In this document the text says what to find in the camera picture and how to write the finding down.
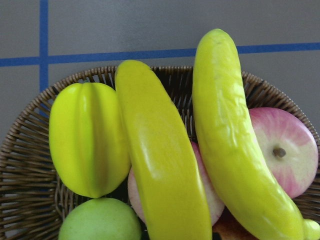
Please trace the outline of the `green apple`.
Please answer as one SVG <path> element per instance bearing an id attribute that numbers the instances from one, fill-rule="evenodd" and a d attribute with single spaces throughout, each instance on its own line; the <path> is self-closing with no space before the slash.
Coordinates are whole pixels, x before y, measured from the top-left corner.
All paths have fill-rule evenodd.
<path id="1" fill-rule="evenodd" d="M 63 221 L 59 240 L 139 240 L 141 225 L 136 213 L 115 198 L 88 200 Z"/>

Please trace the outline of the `wooden fruit basket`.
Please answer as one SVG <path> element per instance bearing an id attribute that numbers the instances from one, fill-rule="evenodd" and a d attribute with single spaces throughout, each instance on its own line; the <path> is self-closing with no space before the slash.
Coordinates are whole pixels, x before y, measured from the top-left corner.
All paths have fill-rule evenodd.
<path id="1" fill-rule="evenodd" d="M 88 197 L 61 182 L 52 163 L 48 129 L 53 100 L 74 83 L 100 82 L 115 88 L 116 66 L 72 74 L 35 97 L 11 125 L 0 147 L 0 239 L 57 240 L 68 213 Z M 152 66 L 182 117 L 190 139 L 197 140 L 192 107 L 192 66 Z M 320 151 L 320 137 L 303 111 L 267 81 L 242 72 L 247 106 L 285 110 L 311 131 Z M 306 219 L 320 223 L 320 166 L 304 194 L 293 200 Z M 214 240 L 253 240 L 226 209 L 213 227 Z"/>

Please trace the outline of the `yellow banana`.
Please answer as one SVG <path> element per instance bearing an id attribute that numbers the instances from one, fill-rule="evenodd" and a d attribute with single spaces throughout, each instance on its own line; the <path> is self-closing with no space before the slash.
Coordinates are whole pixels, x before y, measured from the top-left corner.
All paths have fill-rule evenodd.
<path id="1" fill-rule="evenodd" d="M 145 63 L 125 60 L 115 88 L 149 238 L 212 239 L 196 156 L 160 79 Z"/>
<path id="2" fill-rule="evenodd" d="M 265 163 L 236 45 L 219 28 L 206 33 L 197 46 L 192 102 L 202 160 L 233 217 L 260 240 L 319 239 L 320 225 L 303 218 Z"/>

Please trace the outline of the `pink white apple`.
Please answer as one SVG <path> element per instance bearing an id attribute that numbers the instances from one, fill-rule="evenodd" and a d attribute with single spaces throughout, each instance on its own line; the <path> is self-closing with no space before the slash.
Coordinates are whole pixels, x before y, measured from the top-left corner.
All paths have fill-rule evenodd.
<path id="1" fill-rule="evenodd" d="M 316 140 L 291 113 L 274 107 L 249 110 L 266 164 L 290 198 L 302 195 L 316 177 Z"/>

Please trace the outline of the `yellow green fruit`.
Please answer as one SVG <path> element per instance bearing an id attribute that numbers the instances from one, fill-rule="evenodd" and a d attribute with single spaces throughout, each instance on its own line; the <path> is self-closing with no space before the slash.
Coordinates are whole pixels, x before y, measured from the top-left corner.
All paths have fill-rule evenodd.
<path id="1" fill-rule="evenodd" d="M 74 83 L 62 90 L 50 111 L 48 136 L 61 181 L 78 195 L 107 195 L 130 171 L 116 91 L 106 84 Z"/>

